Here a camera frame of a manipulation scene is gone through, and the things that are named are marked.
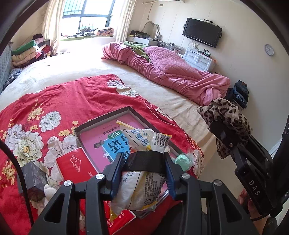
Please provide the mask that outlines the person's hand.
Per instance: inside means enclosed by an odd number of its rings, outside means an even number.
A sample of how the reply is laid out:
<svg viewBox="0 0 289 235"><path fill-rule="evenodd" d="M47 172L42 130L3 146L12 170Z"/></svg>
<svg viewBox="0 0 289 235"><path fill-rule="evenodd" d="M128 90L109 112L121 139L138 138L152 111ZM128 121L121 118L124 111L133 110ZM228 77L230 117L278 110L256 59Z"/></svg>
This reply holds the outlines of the person's hand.
<svg viewBox="0 0 289 235"><path fill-rule="evenodd" d="M245 189L243 189L242 192L239 194L237 201L242 206L245 205L245 204L247 205L247 208L248 208L248 211L249 211L251 219L258 218L258 217L261 216L258 213L257 208L255 207L253 201L251 200L250 196L248 195L248 193L247 193L247 191ZM259 234L263 233L263 230L264 230L264 227L266 225L267 219L268 219L268 216L253 222L255 227L257 228Z"/></svg>

